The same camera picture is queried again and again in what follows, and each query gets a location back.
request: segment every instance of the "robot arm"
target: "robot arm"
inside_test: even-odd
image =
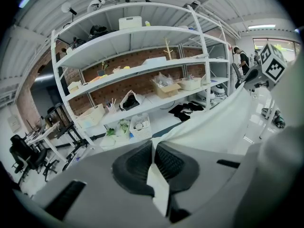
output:
[[[269,91],[277,84],[286,69],[283,54],[276,47],[267,43],[260,51],[260,63],[250,68],[242,82],[245,89],[266,86]]]

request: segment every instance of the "cable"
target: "cable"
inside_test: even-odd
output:
[[[168,108],[160,108],[160,109],[161,109],[161,110],[167,110],[167,109],[169,109],[169,108],[173,107],[174,103],[175,103],[175,101],[173,101],[172,106],[170,106],[170,107],[168,107]]]
[[[67,26],[67,25],[70,25],[71,23],[67,23],[67,24],[65,24],[64,26],[63,26],[63,28],[65,28],[65,26]],[[59,37],[59,35],[58,35],[58,37]]]

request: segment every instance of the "desk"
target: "desk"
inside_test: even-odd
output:
[[[71,144],[71,146],[75,147],[75,149],[79,149],[81,146],[85,145],[85,141],[81,138],[81,136],[78,134],[78,132],[76,131],[75,127],[74,127],[74,123],[73,122],[70,122],[69,118],[67,117],[64,109],[63,109],[63,106],[64,104],[61,103],[60,105],[57,105],[51,112],[49,112],[46,117],[45,117],[45,120],[48,121],[48,118],[53,114],[55,113],[58,120],[61,122],[61,131],[58,133],[57,135],[57,139],[59,139],[61,136],[64,136],[65,139]],[[70,130],[72,130],[75,135],[78,137],[78,139],[80,140],[80,142],[78,142],[73,136],[72,134],[70,133]],[[68,134],[70,136],[70,138],[72,139],[72,141],[70,141],[69,138],[67,138],[65,136],[65,134]]]
[[[39,135],[36,139],[28,139],[26,140],[26,143],[29,144],[29,145],[32,145],[38,141],[41,141],[41,140],[44,140],[47,145],[52,149],[52,151],[54,151],[54,153],[60,158],[62,159],[64,162],[67,162],[67,159],[61,154],[58,152],[58,150],[56,149],[56,147],[51,143],[51,141],[48,139],[48,135],[53,132],[57,125],[59,124],[59,122],[55,123],[52,127],[48,128],[44,134],[41,134]]]

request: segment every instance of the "small plant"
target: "small plant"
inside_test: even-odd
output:
[[[104,61],[102,61],[102,63],[101,63],[101,70],[105,70],[107,67],[108,67],[108,65],[105,64]]]
[[[109,128],[109,129],[106,131],[106,135],[107,135],[107,136],[115,135],[115,129],[114,129],[114,128]]]
[[[122,119],[118,123],[120,124],[120,128],[125,133],[129,128],[129,121]]]

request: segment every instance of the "black slot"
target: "black slot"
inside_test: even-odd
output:
[[[171,223],[176,223],[186,217],[191,215],[187,210],[180,209],[174,195],[169,194],[169,200],[168,200],[168,208],[166,216],[169,218]]]
[[[54,201],[49,204],[46,212],[62,220],[85,186],[86,184],[81,181],[74,180],[70,182]]]
[[[241,163],[234,161],[227,161],[227,160],[218,160],[217,164],[225,165],[237,169]]]

